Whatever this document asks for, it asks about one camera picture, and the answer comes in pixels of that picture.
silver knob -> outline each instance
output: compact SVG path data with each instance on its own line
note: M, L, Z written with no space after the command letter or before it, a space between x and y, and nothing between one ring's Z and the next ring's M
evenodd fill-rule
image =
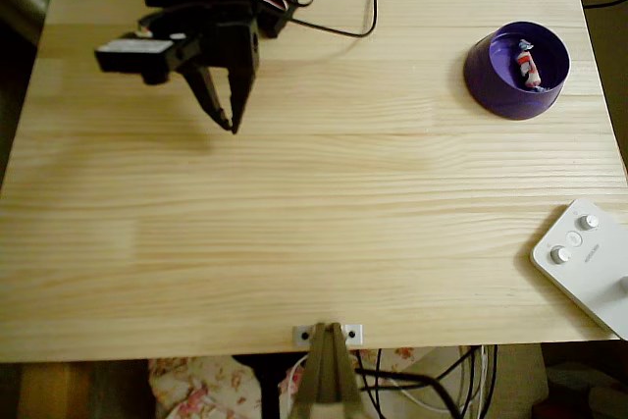
M580 226L587 231L594 230L600 225L600 220L596 215L585 215L580 217Z
M556 264L564 264L571 259L571 251L562 245L557 245L551 250L551 260Z

wooden table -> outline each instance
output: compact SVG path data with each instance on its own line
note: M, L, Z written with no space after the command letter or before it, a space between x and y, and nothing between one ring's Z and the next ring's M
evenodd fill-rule
M298 16L360 30L368 2ZM528 261L575 197L628 223L580 0L380 0L363 40L288 26L237 136L181 78L99 72L94 47L145 12L52 0L0 199L0 361L284 350L317 321L367 347L608 338ZM511 122L462 63L519 20L572 70Z

black wire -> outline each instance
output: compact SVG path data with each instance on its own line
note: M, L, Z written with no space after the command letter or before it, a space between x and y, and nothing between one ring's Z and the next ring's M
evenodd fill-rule
M467 352L465 352L464 355L461 355L460 358L458 358L455 362L453 362L451 364L451 366L449 366L444 372L442 372L438 377L436 377L436 379L438 381L441 381L443 378L448 376L462 362L464 362L470 355L472 355L473 352L475 352L478 348L480 348L479 345L475 345L475 346L471 347ZM399 385L399 386L379 386L379 390L380 391L384 391L384 390L392 390L392 391L398 391L398 390L420 390L422 388L427 388L428 386L429 385L425 385L425 384ZM365 392L367 390L372 390L372 389L370 389L369 387L366 387L366 388L363 388L362 390Z
M613 0L612 2L604 2L603 4L583 5L583 9L603 9L604 7L612 7L614 5L623 4L627 0Z
M368 370L361 367L356 368L355 373L376 378L381 377L408 382L419 381L421 383L427 383L439 395L446 408L449 410L449 414L451 414L451 417L453 419L462 419L460 411L458 411L458 406L455 404L455 402L453 402L453 399L451 399L451 396L449 395L445 387L441 385L436 378L429 377L428 375L421 375L419 373L378 372L376 370Z
M475 349L471 352L471 368L469 369L469 390L467 391L467 398L464 401L464 407L462 408L462 417L467 412L469 405L471 405L471 398L473 397L473 377L475 376Z
M264 4L261 5L261 8L262 10L265 10L266 12L276 15L278 17L281 17L284 14L282 11L278 9L273 9L272 7L267 7ZM292 17L290 17L288 21L292 22L293 24L307 26L308 28L319 29L327 33L334 33L334 34L339 34L342 36L349 36L351 38L365 38L369 34L371 34L373 30L375 30L375 26L377 25L377 0L373 0L373 22L371 23L371 27L367 29L366 31L364 31L363 33L354 33L352 31L344 31L342 29L330 28L328 26L310 24L309 22L305 22L303 20L295 19Z
M380 366L382 364L382 350L379 349L377 351L377 362L375 364L375 370L379 373ZM375 377L375 401L377 402L377 407L382 410L382 404L380 403L380 377Z
M491 378L491 386L489 387L489 395L480 413L480 419L484 419L491 407L491 400L493 399L493 392L495 391L495 383L497 380L497 345L493 347L493 377Z
M360 366L359 370L364 370L364 364L362 363L362 355L360 355L360 351L356 350L355 351L355 356L357 357L357 363ZM362 381L364 382L364 385L368 385L367 381L366 381L366 375L362 374ZM375 408L375 410L377 411L378 416L380 417L380 419L386 419L384 417L384 414L382 414L382 410L380 409L380 406L377 402L375 402L375 398L373 397L373 394L371 393L371 391L369 390L367 392L369 394L369 398L371 399L371 404L373 404L373 407Z

wrapped candy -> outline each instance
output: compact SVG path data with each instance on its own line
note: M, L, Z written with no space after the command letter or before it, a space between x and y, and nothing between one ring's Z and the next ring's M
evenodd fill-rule
M516 61L519 65L521 76L526 80L526 87L532 88L537 92L542 92L545 89L541 87L541 76L539 75L537 65L534 64L534 59L532 59L532 53L530 52L533 47L532 43L525 39L519 41L519 49L521 52L517 55Z

white device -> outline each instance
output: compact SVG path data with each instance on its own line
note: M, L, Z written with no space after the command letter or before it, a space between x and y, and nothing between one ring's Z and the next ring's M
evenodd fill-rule
M601 326L628 340L628 231L610 215L574 200L530 259Z

